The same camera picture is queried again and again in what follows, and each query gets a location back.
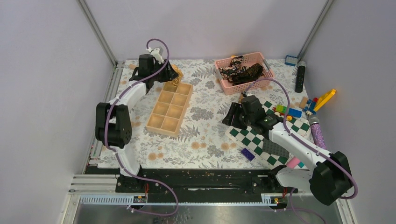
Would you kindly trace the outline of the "wooden compartment tray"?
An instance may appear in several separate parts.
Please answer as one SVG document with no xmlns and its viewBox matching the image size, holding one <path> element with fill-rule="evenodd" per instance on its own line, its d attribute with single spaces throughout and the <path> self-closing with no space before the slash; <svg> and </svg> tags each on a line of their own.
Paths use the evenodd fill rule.
<svg viewBox="0 0 396 224">
<path fill-rule="evenodd" d="M 165 83 L 157 99 L 154 109 L 146 123 L 149 132 L 178 137 L 193 86 L 179 83 L 177 86 Z"/>
</svg>

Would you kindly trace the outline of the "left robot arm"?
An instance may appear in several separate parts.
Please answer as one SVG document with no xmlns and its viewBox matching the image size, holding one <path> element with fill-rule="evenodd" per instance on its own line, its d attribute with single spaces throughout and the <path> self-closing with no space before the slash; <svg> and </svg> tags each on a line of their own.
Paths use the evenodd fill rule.
<svg viewBox="0 0 396 224">
<path fill-rule="evenodd" d="M 178 78 L 168 59 L 150 54 L 140 55 L 138 66 L 125 89 L 115 98 L 96 106 L 95 138 L 113 152 L 120 174 L 128 176 L 127 186 L 134 192 L 144 188 L 147 178 L 139 176 L 141 165 L 130 146 L 132 125 L 130 110 L 144 97 L 154 82 Z"/>
</svg>

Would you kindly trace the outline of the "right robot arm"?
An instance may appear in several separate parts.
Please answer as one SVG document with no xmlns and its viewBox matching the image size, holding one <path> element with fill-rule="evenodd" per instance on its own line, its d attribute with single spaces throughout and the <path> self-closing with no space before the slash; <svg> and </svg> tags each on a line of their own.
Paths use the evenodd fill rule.
<svg viewBox="0 0 396 224">
<path fill-rule="evenodd" d="M 348 159 L 342 152 L 331 153 L 301 138 L 287 127 L 284 118 L 267 113 L 254 95 L 244 97 L 240 103 L 231 103 L 222 123 L 242 130 L 251 128 L 264 139 L 287 150 L 307 167 L 302 170 L 279 165 L 272 169 L 268 186 L 274 192 L 285 187 L 306 190 L 322 204 L 331 205 L 356 186 Z"/>
</svg>

